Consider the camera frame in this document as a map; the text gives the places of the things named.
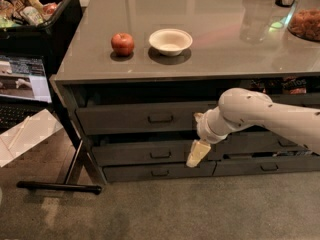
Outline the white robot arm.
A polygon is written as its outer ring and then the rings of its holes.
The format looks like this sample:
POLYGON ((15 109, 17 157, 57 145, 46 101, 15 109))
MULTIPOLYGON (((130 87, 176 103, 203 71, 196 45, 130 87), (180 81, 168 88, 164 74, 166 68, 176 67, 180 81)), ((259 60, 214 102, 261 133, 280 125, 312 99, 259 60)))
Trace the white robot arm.
POLYGON ((195 113, 199 140, 194 140, 186 165, 196 167, 212 144, 251 126, 263 127, 314 153, 320 153, 320 110, 275 103, 260 92, 231 88, 214 109, 195 113))

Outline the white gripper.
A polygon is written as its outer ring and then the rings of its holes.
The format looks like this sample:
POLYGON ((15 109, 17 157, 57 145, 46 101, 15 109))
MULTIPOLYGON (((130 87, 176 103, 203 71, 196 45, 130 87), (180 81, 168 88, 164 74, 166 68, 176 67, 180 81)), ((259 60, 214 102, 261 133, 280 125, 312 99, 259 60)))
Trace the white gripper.
POLYGON ((210 109, 205 113, 195 113, 194 118, 197 123, 197 134, 201 140, 194 140, 191 145, 186 162, 190 168, 196 167, 209 153, 210 144, 216 144, 230 134, 230 128, 219 108, 210 109))

